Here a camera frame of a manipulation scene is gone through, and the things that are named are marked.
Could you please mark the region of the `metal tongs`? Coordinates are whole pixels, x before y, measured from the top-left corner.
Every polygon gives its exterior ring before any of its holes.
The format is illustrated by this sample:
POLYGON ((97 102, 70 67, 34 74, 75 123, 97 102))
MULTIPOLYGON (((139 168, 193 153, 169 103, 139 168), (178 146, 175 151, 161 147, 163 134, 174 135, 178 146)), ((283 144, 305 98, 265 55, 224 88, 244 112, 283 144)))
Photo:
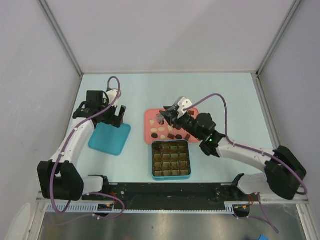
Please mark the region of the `metal tongs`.
POLYGON ((161 115, 160 113, 155 116, 155 120, 156 120, 157 123, 158 123, 159 125, 161 125, 161 126, 166 123, 166 120, 165 120, 164 116, 161 115))

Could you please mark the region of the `pink tray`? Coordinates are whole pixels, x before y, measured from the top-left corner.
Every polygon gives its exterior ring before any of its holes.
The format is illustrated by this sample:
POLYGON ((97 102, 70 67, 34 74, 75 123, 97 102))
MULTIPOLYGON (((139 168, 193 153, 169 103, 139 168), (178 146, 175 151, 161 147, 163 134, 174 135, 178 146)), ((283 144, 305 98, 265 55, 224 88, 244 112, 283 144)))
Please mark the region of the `pink tray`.
POLYGON ((155 141, 186 140, 189 143, 198 143, 195 137, 182 128, 173 128, 165 121, 164 125, 159 125, 156 115, 164 108, 148 109, 144 113, 144 141, 151 145, 155 141))

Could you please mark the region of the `teal chocolate box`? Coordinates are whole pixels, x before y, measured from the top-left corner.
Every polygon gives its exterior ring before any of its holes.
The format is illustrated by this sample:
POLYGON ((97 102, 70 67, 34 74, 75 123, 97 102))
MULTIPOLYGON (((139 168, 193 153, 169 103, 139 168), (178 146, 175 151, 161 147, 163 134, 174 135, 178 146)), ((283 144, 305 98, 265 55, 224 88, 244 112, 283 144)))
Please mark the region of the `teal chocolate box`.
POLYGON ((156 181, 189 179, 192 170, 188 142, 154 141, 151 144, 151 173, 156 181), (155 151, 156 146, 161 147, 161 150, 155 151))

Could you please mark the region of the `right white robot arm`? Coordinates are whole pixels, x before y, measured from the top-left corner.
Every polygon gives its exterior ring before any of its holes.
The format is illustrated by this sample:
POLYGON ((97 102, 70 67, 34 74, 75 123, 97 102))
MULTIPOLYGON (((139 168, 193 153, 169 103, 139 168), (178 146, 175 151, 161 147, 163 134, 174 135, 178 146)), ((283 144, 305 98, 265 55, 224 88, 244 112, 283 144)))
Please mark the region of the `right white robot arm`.
POLYGON ((234 179, 236 185, 230 188, 230 194, 235 200, 242 201, 257 192, 273 192, 285 200, 292 200, 300 193, 307 171, 289 148, 280 145, 277 149, 256 149, 232 143, 216 130, 216 123, 209 113, 193 117, 186 112, 180 116, 174 106, 166 106, 159 113, 171 127, 182 128, 199 140, 205 155, 235 160, 261 171, 253 175, 240 174, 234 179))

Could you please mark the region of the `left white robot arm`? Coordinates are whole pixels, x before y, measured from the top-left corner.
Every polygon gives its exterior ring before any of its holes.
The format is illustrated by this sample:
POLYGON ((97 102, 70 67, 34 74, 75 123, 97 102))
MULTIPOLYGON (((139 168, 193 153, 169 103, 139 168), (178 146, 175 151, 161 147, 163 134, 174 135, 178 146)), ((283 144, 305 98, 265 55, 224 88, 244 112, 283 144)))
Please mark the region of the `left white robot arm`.
POLYGON ((86 100, 73 113, 71 127, 62 144, 48 161, 41 161, 37 173, 42 196, 45 199, 78 201, 92 193, 100 200, 110 196, 108 179, 103 175, 81 176, 77 170, 80 154, 96 127, 106 124, 119 128, 126 111, 120 107, 116 114, 121 91, 89 90, 86 100))

